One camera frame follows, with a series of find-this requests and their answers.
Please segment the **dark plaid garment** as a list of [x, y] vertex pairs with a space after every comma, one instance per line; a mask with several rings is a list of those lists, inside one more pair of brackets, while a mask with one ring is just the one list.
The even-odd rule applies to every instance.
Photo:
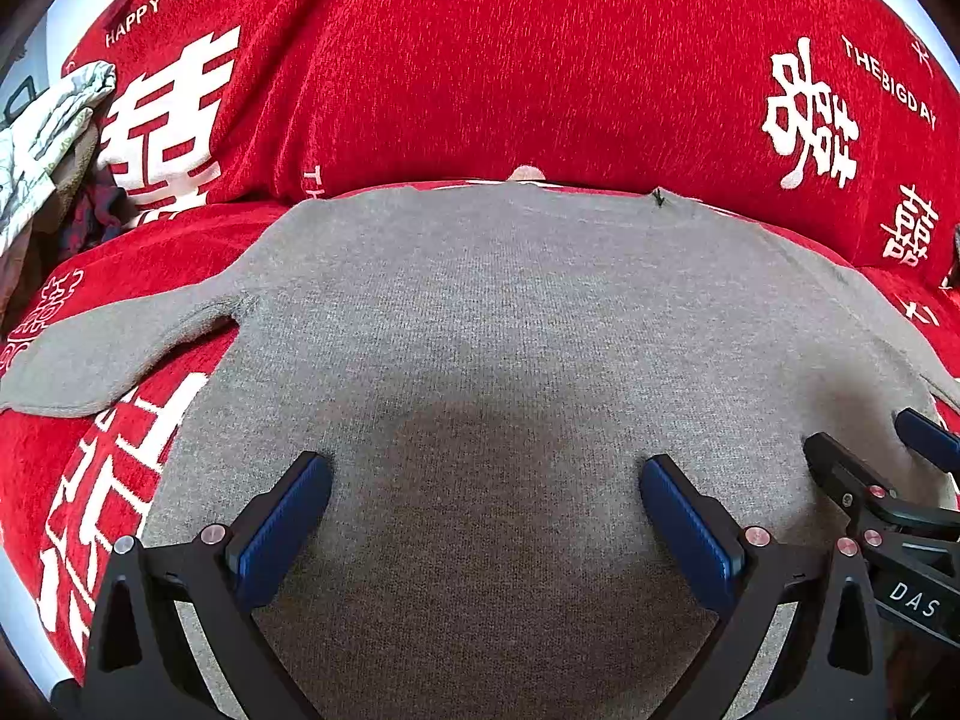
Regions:
[[57, 231], [57, 263], [117, 238], [135, 216], [135, 203], [117, 184], [109, 167], [91, 169]]

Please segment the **grey knit sweater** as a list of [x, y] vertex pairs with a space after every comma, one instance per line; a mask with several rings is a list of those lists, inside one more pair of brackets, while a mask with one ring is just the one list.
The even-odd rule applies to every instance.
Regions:
[[257, 617], [327, 718], [643, 718], [708, 634], [636, 488], [669, 454], [732, 514], [823, 546], [802, 442], [901, 494], [893, 430], [957, 376], [866, 278], [670, 193], [380, 188], [286, 211], [200, 283], [62, 320], [3, 405], [85, 416], [239, 332], [185, 413], [151, 544], [233, 518], [304, 450], [319, 530]]

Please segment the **light floral crumpled cloth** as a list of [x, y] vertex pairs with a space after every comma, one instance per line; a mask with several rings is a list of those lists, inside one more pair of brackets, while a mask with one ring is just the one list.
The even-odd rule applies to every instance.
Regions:
[[44, 91], [2, 130], [2, 254], [55, 190], [53, 171], [88, 130], [93, 112], [116, 89], [116, 67], [91, 62]]

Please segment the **red wedding bedspread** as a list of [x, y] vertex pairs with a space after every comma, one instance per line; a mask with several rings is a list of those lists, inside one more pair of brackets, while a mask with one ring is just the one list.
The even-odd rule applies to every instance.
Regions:
[[[128, 0], [98, 164], [132, 229], [60, 266], [3, 346], [233, 265], [286, 211], [380, 188], [670, 193], [859, 273], [958, 374], [958, 93], [882, 0]], [[2, 401], [2, 527], [47, 642], [86, 667], [110, 551], [145, 538], [238, 324], [85, 416]]]

